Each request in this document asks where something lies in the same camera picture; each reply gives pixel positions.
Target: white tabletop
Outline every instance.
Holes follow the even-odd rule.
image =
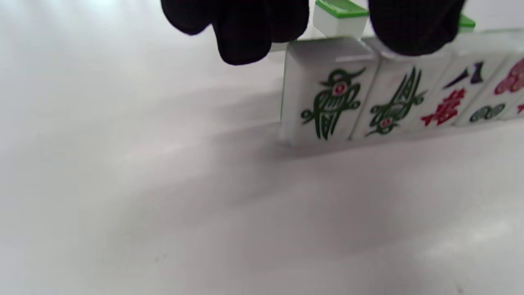
[[[524,121],[294,151],[282,70],[155,0],[0,0],[0,294],[522,294]]]

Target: gloved hand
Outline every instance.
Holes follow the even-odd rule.
[[[369,0],[377,37],[403,55],[430,54],[458,33],[465,0]],[[161,0],[168,21],[195,35],[213,25],[222,59],[244,65],[264,58],[272,42],[297,39],[309,0]]]
[[[222,59],[244,65],[264,58],[272,42],[297,39],[309,19],[308,0],[161,0],[168,21],[195,35],[209,24]]]

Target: black chinese character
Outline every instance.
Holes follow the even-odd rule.
[[[471,76],[471,80],[470,80],[471,84],[477,84],[477,83],[484,82],[484,80],[481,77],[481,71],[482,71],[482,66],[483,65],[484,65],[483,61],[475,63],[475,72],[473,73],[473,76]],[[460,74],[458,77],[455,78],[455,80],[451,81],[448,85],[444,86],[444,89],[449,88],[449,87],[459,83],[460,81],[462,81],[463,79],[465,79],[465,78],[467,78],[469,76],[470,76],[470,72],[468,71],[468,68],[466,68],[462,72],[462,74]]]

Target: red character symbol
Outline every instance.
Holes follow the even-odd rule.
[[[459,111],[456,108],[460,106],[465,95],[466,90],[464,88],[461,90],[454,90],[448,98],[442,100],[434,114],[423,116],[420,120],[424,121],[426,126],[429,126],[431,121],[436,121],[437,126],[444,124],[447,120],[459,114]]]

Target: finger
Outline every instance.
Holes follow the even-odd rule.
[[[213,0],[160,0],[167,20],[189,35],[203,31],[214,19]]]
[[[222,59],[230,65],[245,65],[264,58],[271,38],[262,0],[227,0],[213,22]]]
[[[403,55],[439,50],[459,32],[465,0],[369,0],[377,37]]]
[[[308,0],[265,0],[271,41],[296,40],[308,26]]]

